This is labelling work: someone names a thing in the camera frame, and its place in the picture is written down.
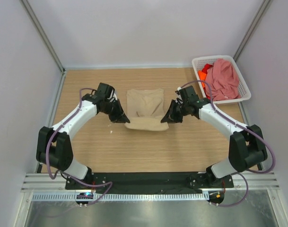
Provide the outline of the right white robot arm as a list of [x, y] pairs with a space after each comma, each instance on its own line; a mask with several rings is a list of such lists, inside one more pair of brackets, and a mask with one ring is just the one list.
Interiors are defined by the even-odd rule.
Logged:
[[207, 185], [217, 187], [224, 177], [246, 171], [268, 158], [260, 127], [236, 121], [209, 99], [199, 98], [193, 86], [181, 88], [176, 94], [178, 97], [171, 101], [162, 123], [182, 123], [185, 116], [191, 115], [211, 124], [229, 141], [227, 158], [207, 167]]

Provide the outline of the beige t shirt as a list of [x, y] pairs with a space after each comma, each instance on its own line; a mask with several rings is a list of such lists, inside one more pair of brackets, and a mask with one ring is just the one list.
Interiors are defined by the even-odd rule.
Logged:
[[125, 127], [140, 131], [166, 131], [168, 123], [162, 123], [164, 112], [164, 90], [161, 88], [153, 90], [127, 91], [127, 117], [130, 122]]

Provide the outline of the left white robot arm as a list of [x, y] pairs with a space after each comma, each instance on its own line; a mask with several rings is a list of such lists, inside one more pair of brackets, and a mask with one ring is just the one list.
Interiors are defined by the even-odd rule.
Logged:
[[76, 133], [97, 114], [108, 115], [112, 123], [129, 123], [115, 88], [100, 83], [91, 93], [80, 95], [79, 104], [63, 120], [52, 127], [42, 127], [38, 133], [36, 160], [47, 166], [51, 179], [56, 174], [51, 168], [66, 174], [82, 189], [88, 189], [93, 182], [91, 168], [76, 160], [71, 141]]

